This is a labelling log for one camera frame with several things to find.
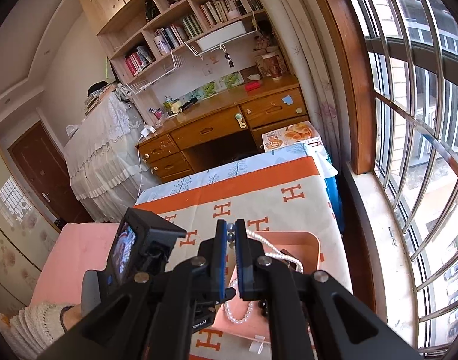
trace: pink blanket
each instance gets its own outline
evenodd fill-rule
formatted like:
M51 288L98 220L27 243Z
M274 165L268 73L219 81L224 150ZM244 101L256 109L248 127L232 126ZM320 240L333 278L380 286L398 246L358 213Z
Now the pink blanket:
M69 223L64 226L39 276L31 305L44 300L81 303L84 272L106 267L118 226L118 223Z

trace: camera screen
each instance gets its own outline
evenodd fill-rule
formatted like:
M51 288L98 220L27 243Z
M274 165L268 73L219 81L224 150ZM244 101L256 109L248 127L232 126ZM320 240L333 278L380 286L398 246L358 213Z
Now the camera screen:
M112 253L112 265L119 283L123 282L124 271L131 257L131 250L136 242L136 234L127 222L123 225L123 231L119 235Z

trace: desk drawer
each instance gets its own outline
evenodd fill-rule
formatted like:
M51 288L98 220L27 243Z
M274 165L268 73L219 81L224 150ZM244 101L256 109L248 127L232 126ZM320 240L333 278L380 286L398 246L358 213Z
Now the desk drawer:
M190 175L193 175L194 172L189 169L189 170L185 170L183 172L179 172L179 173L174 173L173 175L169 175L169 176L166 176L166 177L161 177L161 181L162 183L168 183L170 181L174 181L174 180L177 180L177 179L181 179L185 176L190 176Z
M282 101L286 96L291 97L292 104L287 105ZM241 104L241 108L251 128L307 114L298 88L252 100Z
M237 106L219 111L203 119L196 120L187 126L178 128L171 133L171 137L179 146L179 149L183 150L199 145L200 143L209 142L216 138L246 130L247 124L244 117L242 117L242 123L244 123L244 128L242 128L235 117L236 114L241 114L242 116L242 112Z
M154 172L162 179L185 170L190 170L189 163L181 152L165 157L151 164Z
M300 122L305 122L309 120L307 115L293 117L291 119L284 119L280 120L276 123L268 124L267 126L257 127L251 130L252 137L254 138L254 142L256 142L257 149L260 152L264 152L264 146L262 145L262 135L266 134L267 132L278 130L279 128L290 126L291 124L296 124Z
M161 158L177 153L179 148L173 142L169 134L148 140L139 145L139 153L143 160L153 163Z

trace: white wire shelf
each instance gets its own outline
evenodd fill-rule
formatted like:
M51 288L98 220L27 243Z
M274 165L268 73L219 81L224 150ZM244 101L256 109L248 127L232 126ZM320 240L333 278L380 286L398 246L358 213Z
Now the white wire shelf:
M183 66L184 64L184 59L180 55L174 55L171 50L171 57L172 57L172 65L173 67L169 70L167 70L164 74L156 78L155 80L149 82L146 79L142 79L141 81L137 81L133 84L126 84L126 86L129 88L129 90L134 94L137 95L137 93L142 92L144 89L150 87L151 85L155 84L157 81L162 79L163 77L167 76L168 74L171 74L173 71L176 69L179 69Z
M214 47L211 47L210 49L208 50L204 50L204 51L201 51L201 52L198 52L194 46L190 45L188 42L184 42L184 44L187 46L187 48L189 50L191 50L192 54L194 54L194 56L198 56L200 57L201 59L204 59L203 57L203 54L205 53L210 53L211 51L214 51L214 50L222 50L224 52L226 52L226 48L224 47L225 44L228 44L236 39L240 39L244 36L247 36L247 35L251 35L251 34L254 34L256 32L259 32L259 28L257 27L257 21L256 21L256 17L254 15L254 12L252 12L252 23L254 24L254 31L250 31L250 32L246 32L244 34L241 34L241 35L238 35L238 36L235 36L234 38L231 38L231 39L228 39L228 40L225 40L224 42L221 42L219 44L217 44L216 46Z

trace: window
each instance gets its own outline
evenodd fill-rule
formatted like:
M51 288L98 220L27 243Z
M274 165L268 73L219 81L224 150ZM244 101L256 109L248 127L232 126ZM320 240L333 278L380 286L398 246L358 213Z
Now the window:
M419 352L430 353L458 335L458 25L441 0L350 2L374 82L374 173L409 252Z
M13 226L13 221L22 222L26 213L32 208L29 200L10 177L0 189L0 211L4 218Z

